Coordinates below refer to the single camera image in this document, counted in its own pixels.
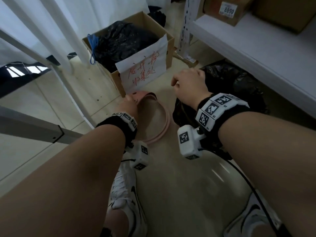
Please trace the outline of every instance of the blue rope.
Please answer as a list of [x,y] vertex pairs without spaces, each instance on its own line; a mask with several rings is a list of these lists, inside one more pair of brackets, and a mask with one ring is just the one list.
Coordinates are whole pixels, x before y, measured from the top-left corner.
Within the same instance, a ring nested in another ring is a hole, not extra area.
[[94,34],[92,35],[88,34],[87,37],[88,37],[88,41],[92,50],[92,54],[90,57],[90,64],[95,65],[94,49],[98,46],[99,38],[95,36]]

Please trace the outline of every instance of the white sneaker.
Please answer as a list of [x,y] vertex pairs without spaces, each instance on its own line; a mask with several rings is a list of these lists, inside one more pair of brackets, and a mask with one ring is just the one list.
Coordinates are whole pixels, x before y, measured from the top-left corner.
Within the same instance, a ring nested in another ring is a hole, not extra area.
[[147,221],[136,191],[136,173],[130,161],[123,161],[118,169],[110,193],[108,211],[123,210],[129,221],[129,237],[145,237]]
[[[275,227],[278,229],[282,224],[275,211],[268,205],[267,201],[257,191],[261,201],[267,209]],[[254,193],[251,193],[247,206],[244,211],[234,219],[224,230],[224,237],[249,237],[252,231],[258,225],[270,225],[258,199]]]

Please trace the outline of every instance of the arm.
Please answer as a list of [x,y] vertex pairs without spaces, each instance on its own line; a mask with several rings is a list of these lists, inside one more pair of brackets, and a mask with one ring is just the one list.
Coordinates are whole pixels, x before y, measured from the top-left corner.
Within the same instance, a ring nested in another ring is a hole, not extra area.
[[[196,110],[211,95],[204,80],[203,71],[189,69],[176,74],[171,85],[177,97]],[[314,236],[316,132],[268,115],[243,112],[228,119],[218,136],[292,235]]]
[[[131,97],[117,111],[137,118]],[[0,199],[1,236],[99,236],[124,146],[113,125],[67,146]]]

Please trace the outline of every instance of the price label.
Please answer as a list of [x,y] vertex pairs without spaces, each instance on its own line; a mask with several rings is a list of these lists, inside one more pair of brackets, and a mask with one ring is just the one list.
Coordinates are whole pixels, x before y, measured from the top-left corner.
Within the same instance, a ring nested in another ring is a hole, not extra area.
[[237,5],[223,1],[219,9],[219,14],[233,18],[237,9]]

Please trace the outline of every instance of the brown cardboard box on shelf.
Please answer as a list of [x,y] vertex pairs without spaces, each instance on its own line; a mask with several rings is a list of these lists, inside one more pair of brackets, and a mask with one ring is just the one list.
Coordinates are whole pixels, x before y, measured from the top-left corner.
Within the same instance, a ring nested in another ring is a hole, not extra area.
[[316,0],[255,0],[254,15],[301,32],[316,13]]
[[205,0],[203,12],[235,26],[244,16],[253,0]]
[[[125,18],[123,21],[134,23],[136,26],[142,27],[144,29],[150,30],[153,33],[155,33],[159,38],[163,37],[165,34],[167,34],[167,40],[168,40],[168,48],[167,48],[167,56],[166,56],[166,68],[170,68],[172,65],[172,55],[174,52],[174,38],[162,27],[160,26],[155,20],[153,20],[149,15],[145,14],[144,12],[138,12],[128,18]],[[105,32],[105,28],[97,31],[94,33],[96,36],[101,36]],[[91,51],[91,46],[89,44],[88,38],[85,37],[82,39],[85,46],[88,48],[89,52]],[[120,74],[118,71],[115,71],[113,73],[110,73],[104,66],[102,66],[100,63],[96,62],[98,67],[100,68],[101,72],[105,75],[110,76],[112,79],[112,82],[114,86],[117,88],[119,93],[122,97],[125,97],[126,93],[124,91],[124,88],[122,86]]]

